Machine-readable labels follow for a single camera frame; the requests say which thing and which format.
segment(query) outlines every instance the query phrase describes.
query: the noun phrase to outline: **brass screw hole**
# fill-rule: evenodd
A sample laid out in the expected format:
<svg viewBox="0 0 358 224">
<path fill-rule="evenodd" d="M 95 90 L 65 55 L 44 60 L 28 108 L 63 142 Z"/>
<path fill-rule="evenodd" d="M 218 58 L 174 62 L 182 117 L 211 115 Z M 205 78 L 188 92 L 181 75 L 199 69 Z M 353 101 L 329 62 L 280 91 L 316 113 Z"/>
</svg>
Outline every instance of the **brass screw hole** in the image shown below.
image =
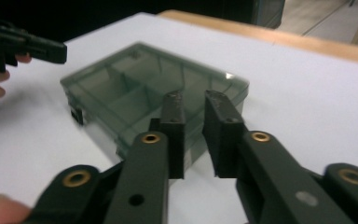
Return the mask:
<svg viewBox="0 0 358 224">
<path fill-rule="evenodd" d="M 157 143 L 159 141 L 159 136 L 153 133 L 147 134 L 142 138 L 142 141 L 147 144 Z"/>
<path fill-rule="evenodd" d="M 358 185 L 358 172 L 352 169 L 341 169 L 338 171 L 339 176 L 354 185 Z"/>
<path fill-rule="evenodd" d="M 257 142 L 267 142 L 270 139 L 266 133 L 252 133 L 252 138 Z"/>
<path fill-rule="evenodd" d="M 68 188 L 75 188 L 86 184 L 90 179 L 91 175 L 88 171 L 77 170 L 67 175 L 63 179 L 62 183 Z"/>
</svg>

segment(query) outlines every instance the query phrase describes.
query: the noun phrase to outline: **floor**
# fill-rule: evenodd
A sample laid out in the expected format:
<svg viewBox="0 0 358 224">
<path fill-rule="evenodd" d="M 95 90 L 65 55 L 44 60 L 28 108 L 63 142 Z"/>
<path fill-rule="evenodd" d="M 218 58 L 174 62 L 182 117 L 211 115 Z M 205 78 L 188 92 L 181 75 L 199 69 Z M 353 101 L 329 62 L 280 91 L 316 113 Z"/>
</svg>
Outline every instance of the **floor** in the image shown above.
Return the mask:
<svg viewBox="0 0 358 224">
<path fill-rule="evenodd" d="M 351 7 L 350 0 L 286 0 L 277 30 L 352 43 L 358 31 L 358 0 Z"/>
</svg>

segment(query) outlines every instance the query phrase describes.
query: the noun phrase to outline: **clear plastic box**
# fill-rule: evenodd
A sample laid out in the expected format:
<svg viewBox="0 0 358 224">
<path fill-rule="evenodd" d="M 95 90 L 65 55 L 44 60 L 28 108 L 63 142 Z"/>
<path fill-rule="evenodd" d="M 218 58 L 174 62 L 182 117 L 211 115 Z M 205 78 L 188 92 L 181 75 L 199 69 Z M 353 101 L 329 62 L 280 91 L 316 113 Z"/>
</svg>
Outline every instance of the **clear plastic box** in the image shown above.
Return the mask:
<svg viewBox="0 0 358 224">
<path fill-rule="evenodd" d="M 221 91 L 242 111 L 249 83 L 172 53 L 136 43 L 61 80 L 73 117 L 96 124 L 125 160 L 134 137 L 159 118 L 162 97 L 181 90 L 186 115 L 186 165 L 205 150 L 201 130 L 205 91 Z"/>
</svg>

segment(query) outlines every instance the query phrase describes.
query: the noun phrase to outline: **wooden table edge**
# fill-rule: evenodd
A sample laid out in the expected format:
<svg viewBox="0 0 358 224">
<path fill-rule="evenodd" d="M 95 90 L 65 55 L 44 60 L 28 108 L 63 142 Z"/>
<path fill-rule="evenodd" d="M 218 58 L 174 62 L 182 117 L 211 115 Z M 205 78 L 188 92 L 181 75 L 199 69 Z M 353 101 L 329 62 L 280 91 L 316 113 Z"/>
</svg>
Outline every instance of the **wooden table edge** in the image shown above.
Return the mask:
<svg viewBox="0 0 358 224">
<path fill-rule="evenodd" d="M 316 37 L 293 35 L 251 24 L 227 21 L 178 10 L 166 10 L 159 13 L 158 16 L 236 35 L 244 35 L 247 37 L 264 40 L 272 44 L 304 49 L 340 59 L 358 62 L 358 45 L 323 40 Z"/>
</svg>

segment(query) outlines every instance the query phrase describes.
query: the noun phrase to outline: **white tabletop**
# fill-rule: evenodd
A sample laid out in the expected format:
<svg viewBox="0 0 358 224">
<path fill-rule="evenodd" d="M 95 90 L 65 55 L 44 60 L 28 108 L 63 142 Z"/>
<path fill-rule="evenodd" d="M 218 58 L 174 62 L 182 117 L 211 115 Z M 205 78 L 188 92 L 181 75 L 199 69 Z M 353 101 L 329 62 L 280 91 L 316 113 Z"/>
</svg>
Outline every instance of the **white tabletop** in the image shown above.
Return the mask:
<svg viewBox="0 0 358 224">
<path fill-rule="evenodd" d="M 67 42 L 65 65 L 7 68 L 0 193 L 32 206 L 63 169 L 113 165 L 72 120 L 60 79 L 139 41 L 248 79 L 248 128 L 275 135 L 304 167 L 358 165 L 358 63 L 137 14 Z M 234 183 L 214 178 L 204 154 L 171 186 L 169 223 L 244 223 Z"/>
</svg>

